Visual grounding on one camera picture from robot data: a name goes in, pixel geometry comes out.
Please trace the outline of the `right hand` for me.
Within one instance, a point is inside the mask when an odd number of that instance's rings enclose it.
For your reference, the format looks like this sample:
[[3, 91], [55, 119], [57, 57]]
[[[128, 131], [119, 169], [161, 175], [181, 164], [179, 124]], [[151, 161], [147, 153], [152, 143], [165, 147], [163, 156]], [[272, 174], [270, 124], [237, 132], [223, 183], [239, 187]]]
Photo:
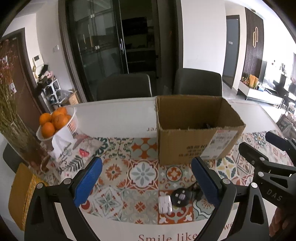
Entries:
[[276, 208], [269, 235], [270, 240], [295, 240], [295, 205]]

